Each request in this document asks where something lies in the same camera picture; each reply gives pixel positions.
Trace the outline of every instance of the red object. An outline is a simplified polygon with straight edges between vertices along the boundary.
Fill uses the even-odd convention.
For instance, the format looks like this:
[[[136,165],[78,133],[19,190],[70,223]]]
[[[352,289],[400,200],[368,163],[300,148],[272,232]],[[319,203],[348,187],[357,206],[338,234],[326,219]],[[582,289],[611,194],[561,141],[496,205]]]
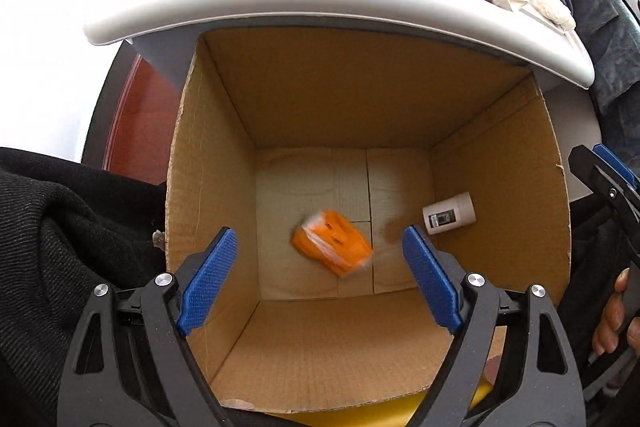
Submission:
[[[111,123],[103,168],[148,183],[166,181],[179,105],[180,92],[136,57]]]

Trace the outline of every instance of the orange snack bag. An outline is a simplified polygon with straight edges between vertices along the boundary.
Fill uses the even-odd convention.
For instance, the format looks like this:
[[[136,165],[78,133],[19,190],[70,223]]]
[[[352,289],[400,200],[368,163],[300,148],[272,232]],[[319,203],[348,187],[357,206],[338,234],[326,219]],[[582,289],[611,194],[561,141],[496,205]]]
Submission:
[[[338,277],[366,266],[373,254],[362,234],[334,210],[307,217],[293,233],[291,244],[307,257],[318,259]]]

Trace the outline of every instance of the label on container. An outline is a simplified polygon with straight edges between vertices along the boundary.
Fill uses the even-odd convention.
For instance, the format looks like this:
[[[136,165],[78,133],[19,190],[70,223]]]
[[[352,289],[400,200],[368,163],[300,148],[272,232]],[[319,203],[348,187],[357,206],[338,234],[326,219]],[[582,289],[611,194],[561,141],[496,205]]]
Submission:
[[[449,225],[456,222],[456,213],[451,210],[445,210],[444,212],[438,212],[437,214],[431,214],[429,216],[429,223],[432,229],[437,229],[442,225]]]

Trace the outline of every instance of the blue gripper pad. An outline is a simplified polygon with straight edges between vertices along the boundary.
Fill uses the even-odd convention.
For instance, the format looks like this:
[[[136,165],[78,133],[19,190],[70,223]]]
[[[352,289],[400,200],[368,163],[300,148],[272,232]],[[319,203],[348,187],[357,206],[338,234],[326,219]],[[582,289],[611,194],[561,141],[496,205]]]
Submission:
[[[628,167],[622,163],[622,161],[613,154],[609,149],[607,149],[602,143],[597,143],[593,146],[593,152],[596,153],[600,158],[606,161],[609,166],[620,176],[622,179],[631,185],[633,188],[638,188],[638,179],[635,174],[631,172]]]
[[[237,254],[238,237],[234,230],[228,229],[182,293],[182,313],[176,322],[181,334],[187,336],[194,328],[204,325]]]
[[[415,227],[404,230],[402,253],[436,324],[453,334],[462,326],[460,296]]]

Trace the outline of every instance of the human hand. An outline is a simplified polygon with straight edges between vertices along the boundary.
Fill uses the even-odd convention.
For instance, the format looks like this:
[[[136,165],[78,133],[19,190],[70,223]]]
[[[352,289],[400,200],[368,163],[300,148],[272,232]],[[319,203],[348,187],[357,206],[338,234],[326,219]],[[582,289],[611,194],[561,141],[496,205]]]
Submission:
[[[622,273],[616,279],[614,285],[615,293],[610,296],[607,305],[602,313],[602,318],[593,338],[591,340],[591,346],[598,356],[602,355],[605,351],[607,353],[613,353],[618,347],[618,333],[616,333],[622,326],[622,322],[625,320],[625,307],[622,303],[622,292],[626,288],[628,282],[629,269],[623,270]],[[629,346],[633,348],[636,355],[640,356],[640,318],[636,317],[631,321],[629,328],[626,332],[626,339]]]

